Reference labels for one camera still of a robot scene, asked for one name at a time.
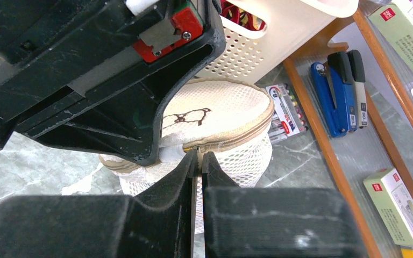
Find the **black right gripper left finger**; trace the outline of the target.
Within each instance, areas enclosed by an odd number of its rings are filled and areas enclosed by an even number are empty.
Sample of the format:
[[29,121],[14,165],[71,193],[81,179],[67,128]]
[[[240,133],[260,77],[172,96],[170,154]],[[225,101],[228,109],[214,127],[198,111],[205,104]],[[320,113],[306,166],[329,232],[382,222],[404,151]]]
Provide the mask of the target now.
[[192,257],[197,153],[129,195],[14,196],[0,204],[0,257]]

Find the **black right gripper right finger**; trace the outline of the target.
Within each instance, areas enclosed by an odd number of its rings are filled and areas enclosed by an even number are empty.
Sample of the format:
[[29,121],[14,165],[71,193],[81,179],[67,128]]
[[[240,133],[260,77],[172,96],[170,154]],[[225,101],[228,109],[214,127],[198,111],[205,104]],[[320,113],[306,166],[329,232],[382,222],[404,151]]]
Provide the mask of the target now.
[[328,188],[241,188],[202,162],[206,257],[366,257],[352,211]]

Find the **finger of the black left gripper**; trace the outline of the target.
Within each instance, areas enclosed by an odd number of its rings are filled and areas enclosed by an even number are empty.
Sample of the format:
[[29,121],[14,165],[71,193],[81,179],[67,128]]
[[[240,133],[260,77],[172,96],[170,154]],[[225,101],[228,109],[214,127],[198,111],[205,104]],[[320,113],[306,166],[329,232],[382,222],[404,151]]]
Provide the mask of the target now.
[[70,69],[71,81],[17,132],[53,148],[153,164],[168,102],[225,47],[219,14],[219,1],[158,1],[118,29],[129,41],[79,29],[89,69]]

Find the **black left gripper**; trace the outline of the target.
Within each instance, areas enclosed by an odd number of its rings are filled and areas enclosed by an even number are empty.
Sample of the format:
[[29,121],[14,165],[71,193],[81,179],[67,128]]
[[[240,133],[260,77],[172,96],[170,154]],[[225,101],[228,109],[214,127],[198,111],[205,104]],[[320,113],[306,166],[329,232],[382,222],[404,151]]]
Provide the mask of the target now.
[[70,69],[77,74],[89,69],[79,29],[99,31],[111,42],[130,40],[117,31],[130,15],[144,11],[131,11],[130,4],[0,1],[0,151],[21,119],[71,81]]

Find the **white mesh laundry bag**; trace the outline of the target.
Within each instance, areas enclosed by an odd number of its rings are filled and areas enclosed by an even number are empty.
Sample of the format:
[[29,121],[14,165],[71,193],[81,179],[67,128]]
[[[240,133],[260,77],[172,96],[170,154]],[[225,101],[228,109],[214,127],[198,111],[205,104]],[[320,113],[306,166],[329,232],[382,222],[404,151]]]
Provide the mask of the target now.
[[170,100],[162,119],[159,158],[144,167],[112,155],[100,166],[136,196],[171,172],[189,150],[213,152],[220,168],[242,188],[256,185],[272,157],[268,136],[274,103],[257,86],[226,78],[187,82]]

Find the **cream plastic laundry basket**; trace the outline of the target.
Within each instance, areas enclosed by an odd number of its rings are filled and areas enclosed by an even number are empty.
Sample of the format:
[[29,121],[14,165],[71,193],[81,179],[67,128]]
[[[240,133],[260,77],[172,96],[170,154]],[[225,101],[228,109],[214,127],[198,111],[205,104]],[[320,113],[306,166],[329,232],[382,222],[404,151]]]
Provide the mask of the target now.
[[197,73],[200,78],[231,78],[255,83],[336,18],[353,15],[359,1],[231,1],[266,24],[250,31],[221,18],[223,53]]

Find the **pack of coloured markers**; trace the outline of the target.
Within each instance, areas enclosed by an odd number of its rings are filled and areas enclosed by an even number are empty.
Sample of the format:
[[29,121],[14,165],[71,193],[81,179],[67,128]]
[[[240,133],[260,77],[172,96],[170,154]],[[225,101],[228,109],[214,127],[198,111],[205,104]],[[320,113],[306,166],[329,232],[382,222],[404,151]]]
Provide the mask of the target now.
[[272,144],[298,136],[308,130],[303,112],[287,83],[266,86],[275,110],[272,116],[268,136]]

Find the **orange wooden shelf rack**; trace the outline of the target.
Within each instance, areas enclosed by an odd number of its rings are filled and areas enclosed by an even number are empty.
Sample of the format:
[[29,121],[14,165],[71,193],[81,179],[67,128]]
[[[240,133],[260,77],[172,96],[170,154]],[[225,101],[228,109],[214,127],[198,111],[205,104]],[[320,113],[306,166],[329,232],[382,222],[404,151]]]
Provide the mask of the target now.
[[[376,83],[367,82],[371,124],[346,137],[331,138],[321,117],[309,67],[334,51],[348,50],[352,46],[352,40],[331,42],[349,25],[358,27],[358,39],[364,40],[371,50],[372,60],[378,64],[375,71],[384,75],[383,85],[390,89],[402,113],[384,99]],[[358,222],[368,256],[401,257],[401,249],[393,243],[363,184],[364,179],[378,169],[394,167],[413,196],[413,100],[403,85],[395,55],[371,24],[367,13],[358,8],[352,16],[329,23],[287,57],[283,65],[335,186],[348,201]]]

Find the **red garment in basket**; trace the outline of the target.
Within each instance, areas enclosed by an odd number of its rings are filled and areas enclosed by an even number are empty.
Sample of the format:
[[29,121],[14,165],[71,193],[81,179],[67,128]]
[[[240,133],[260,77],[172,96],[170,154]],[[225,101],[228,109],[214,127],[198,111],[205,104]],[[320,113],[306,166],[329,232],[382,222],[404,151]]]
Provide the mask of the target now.
[[266,27],[265,21],[242,8],[226,0],[220,0],[220,4],[222,8],[221,16],[231,22],[250,31],[262,31]]

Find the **blue stapler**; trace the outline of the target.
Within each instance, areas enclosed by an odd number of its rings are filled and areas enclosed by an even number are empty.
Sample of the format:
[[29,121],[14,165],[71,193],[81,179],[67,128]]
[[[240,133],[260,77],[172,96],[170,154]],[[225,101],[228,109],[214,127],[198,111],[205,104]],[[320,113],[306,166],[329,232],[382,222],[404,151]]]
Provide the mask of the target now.
[[311,78],[329,134],[344,137],[368,126],[365,70],[356,50],[335,52],[310,66]]

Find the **green white box lower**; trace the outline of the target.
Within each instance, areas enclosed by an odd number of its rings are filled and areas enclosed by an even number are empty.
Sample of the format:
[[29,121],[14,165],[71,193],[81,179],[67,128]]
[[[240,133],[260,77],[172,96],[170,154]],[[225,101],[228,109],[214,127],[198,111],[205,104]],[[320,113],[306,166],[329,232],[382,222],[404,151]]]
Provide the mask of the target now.
[[413,197],[397,169],[377,170],[363,185],[393,242],[413,248]]

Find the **green white box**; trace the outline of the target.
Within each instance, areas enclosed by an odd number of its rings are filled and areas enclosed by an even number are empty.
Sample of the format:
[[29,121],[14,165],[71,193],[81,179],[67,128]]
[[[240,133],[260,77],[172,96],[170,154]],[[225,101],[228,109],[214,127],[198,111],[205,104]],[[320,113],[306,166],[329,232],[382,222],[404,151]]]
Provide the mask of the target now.
[[377,170],[363,185],[393,242],[413,248],[413,197],[397,169]]
[[413,1],[391,1],[368,18],[413,72]]

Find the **green white box upper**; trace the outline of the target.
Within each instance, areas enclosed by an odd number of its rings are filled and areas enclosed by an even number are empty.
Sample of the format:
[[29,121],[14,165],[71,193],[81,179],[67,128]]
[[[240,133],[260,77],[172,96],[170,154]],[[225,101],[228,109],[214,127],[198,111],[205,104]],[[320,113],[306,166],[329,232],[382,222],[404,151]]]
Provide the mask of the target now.
[[368,18],[413,72],[413,1],[391,1]]

